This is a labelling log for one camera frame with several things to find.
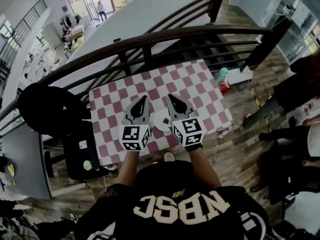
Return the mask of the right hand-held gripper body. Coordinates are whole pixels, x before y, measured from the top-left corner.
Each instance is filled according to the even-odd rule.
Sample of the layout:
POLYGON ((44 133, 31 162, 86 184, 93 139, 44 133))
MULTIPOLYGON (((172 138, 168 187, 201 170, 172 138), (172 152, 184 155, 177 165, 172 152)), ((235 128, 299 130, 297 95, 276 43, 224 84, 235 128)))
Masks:
POLYGON ((195 110, 194 106, 187 99, 178 96, 187 105, 185 113, 169 113, 170 129, 172 135, 183 147, 189 147, 202 143, 204 137, 204 124, 195 110))

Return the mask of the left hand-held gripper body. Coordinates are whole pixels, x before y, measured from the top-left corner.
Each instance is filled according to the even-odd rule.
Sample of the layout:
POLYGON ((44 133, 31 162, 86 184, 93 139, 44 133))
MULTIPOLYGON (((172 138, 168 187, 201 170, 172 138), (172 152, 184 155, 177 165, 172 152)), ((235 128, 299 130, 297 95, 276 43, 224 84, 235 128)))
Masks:
POLYGON ((126 151, 141 152, 146 148, 152 135, 150 122, 150 100, 148 97, 147 118, 132 117, 130 114, 131 104, 125 109, 123 120, 119 126, 119 142, 126 151))

